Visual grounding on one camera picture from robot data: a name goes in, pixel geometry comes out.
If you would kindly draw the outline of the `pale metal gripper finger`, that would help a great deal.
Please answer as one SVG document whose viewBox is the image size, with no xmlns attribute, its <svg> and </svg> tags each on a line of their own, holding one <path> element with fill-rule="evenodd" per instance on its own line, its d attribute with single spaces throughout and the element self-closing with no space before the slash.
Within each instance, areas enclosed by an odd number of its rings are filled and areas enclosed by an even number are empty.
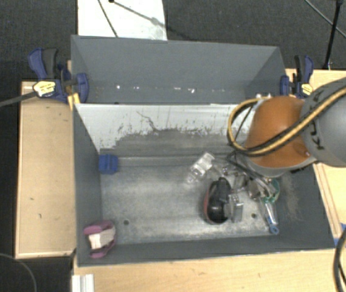
<svg viewBox="0 0 346 292">
<path fill-rule="evenodd" d="M 237 223 L 242 220 L 244 203 L 240 201 L 237 194 L 229 195 L 230 220 Z"/>
</svg>

